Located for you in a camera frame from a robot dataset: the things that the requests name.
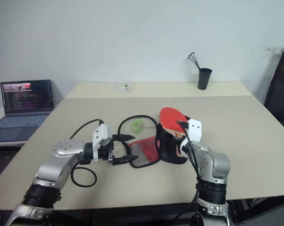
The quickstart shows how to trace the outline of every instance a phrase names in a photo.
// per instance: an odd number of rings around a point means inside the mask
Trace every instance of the table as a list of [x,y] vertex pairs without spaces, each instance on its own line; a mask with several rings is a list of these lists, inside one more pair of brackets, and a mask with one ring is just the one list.
[[[198,90],[195,83],[137,83],[131,93],[115,93],[112,86],[80,83],[55,108],[0,175],[0,210],[12,210],[21,201],[52,147],[86,121],[101,118],[116,133],[125,118],[157,117],[166,106],[200,120],[201,142],[229,157],[227,200],[284,195],[284,127],[240,82],[211,82],[207,90]],[[75,139],[91,141],[96,127],[87,126]],[[116,144],[116,157],[124,153]],[[133,169],[99,161],[89,167],[98,176],[96,185],[80,188],[68,180],[55,209],[183,203],[195,193],[196,174],[188,162],[160,161]],[[84,171],[75,177],[80,183],[92,180]]]

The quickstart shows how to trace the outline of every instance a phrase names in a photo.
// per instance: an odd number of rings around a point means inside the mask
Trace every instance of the gray laptop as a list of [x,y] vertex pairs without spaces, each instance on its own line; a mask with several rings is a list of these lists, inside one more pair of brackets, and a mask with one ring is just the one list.
[[1,82],[0,142],[26,141],[52,112],[50,80]]

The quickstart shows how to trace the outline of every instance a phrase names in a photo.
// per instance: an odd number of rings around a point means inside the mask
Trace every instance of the pen holder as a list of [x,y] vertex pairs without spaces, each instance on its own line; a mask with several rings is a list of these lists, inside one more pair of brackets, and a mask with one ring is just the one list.
[[197,86],[199,89],[207,88],[211,73],[212,73],[212,70],[209,68],[199,69],[198,86]]

